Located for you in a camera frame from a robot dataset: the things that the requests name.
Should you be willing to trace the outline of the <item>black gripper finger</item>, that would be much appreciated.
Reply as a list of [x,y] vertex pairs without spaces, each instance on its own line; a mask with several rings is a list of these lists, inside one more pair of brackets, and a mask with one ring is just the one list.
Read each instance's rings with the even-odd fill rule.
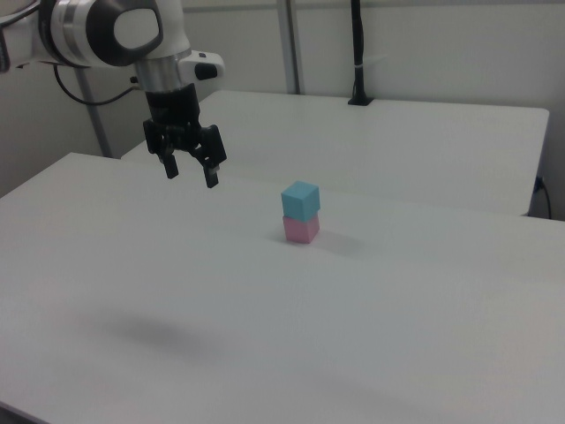
[[217,186],[219,184],[217,173],[220,164],[227,159],[222,136],[217,125],[202,127],[198,130],[197,145],[193,153],[202,165],[207,187]]
[[174,145],[165,129],[154,124],[148,127],[148,150],[151,154],[158,156],[168,179],[173,179],[178,175]]

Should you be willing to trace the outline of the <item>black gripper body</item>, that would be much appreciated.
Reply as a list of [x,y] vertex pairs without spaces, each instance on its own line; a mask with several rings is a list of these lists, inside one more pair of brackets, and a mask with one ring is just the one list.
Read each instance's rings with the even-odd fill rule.
[[146,93],[150,118],[143,123],[151,154],[171,155],[174,150],[203,155],[221,153],[216,125],[200,124],[200,104],[193,84],[168,93]]

